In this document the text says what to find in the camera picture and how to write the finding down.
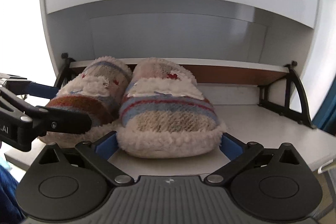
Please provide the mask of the striped knit slipper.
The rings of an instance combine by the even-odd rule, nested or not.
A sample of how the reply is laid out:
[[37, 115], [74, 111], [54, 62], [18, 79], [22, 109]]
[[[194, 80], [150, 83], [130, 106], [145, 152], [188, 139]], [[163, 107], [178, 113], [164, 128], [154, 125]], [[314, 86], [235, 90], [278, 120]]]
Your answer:
[[119, 147], [147, 159], [203, 155], [218, 147], [226, 126], [184, 67], [141, 60], [120, 107]]
[[122, 97], [131, 78], [132, 71], [119, 59], [104, 56], [91, 62], [47, 104], [56, 109], [88, 114], [92, 121], [90, 129], [84, 134], [48, 132], [39, 140], [70, 148], [81, 141], [97, 141], [115, 129]]

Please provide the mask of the person blue jeans leg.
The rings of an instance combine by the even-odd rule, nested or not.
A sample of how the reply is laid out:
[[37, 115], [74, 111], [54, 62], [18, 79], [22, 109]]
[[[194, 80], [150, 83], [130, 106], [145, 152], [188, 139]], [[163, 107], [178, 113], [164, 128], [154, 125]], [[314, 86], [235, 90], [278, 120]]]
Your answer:
[[0, 184], [0, 218], [1, 223], [17, 224], [24, 219], [17, 200], [15, 191], [18, 186], [17, 180], [1, 166], [1, 184]]

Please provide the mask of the white shoe cabinet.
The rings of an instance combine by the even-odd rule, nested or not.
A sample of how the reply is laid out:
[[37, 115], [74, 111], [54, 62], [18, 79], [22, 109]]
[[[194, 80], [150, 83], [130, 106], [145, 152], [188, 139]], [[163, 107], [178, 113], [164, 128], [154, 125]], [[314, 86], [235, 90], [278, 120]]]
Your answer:
[[[226, 128], [223, 133], [265, 148], [291, 143], [311, 170], [335, 158], [335, 137], [258, 106], [259, 85], [295, 71], [306, 80], [321, 0], [39, 0], [47, 49], [57, 76], [62, 53], [73, 58], [72, 80], [99, 57], [132, 71], [144, 59], [189, 70]], [[132, 178], [206, 176], [228, 162], [219, 146], [203, 155], [147, 159], [118, 146], [108, 159]]]

